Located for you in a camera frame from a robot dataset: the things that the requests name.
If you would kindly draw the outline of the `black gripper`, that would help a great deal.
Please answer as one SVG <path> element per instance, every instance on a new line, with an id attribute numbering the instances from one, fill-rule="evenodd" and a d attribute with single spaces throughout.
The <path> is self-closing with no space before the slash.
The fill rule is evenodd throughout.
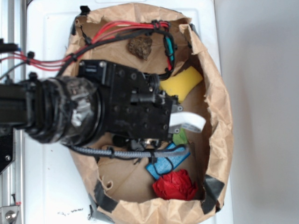
<path id="1" fill-rule="evenodd" d="M 206 120 L 192 112 L 172 113 L 177 97 L 159 89 L 157 74 L 143 74 L 135 68 L 105 61 L 82 60 L 78 77 L 96 88 L 94 128 L 86 145 L 96 142 L 105 133 L 131 140 L 170 141 L 170 127 L 201 133 Z"/>

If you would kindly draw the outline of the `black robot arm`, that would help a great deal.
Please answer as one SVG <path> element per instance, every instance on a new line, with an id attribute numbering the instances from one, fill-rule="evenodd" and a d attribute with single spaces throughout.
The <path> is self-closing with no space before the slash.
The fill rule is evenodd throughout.
<path id="1" fill-rule="evenodd" d="M 115 146 L 142 151 L 205 123 L 160 89 L 158 75 L 104 60 L 81 61 L 76 77 L 31 73 L 0 87 L 0 134 L 21 129 L 40 143 L 86 147 L 111 133 Z"/>

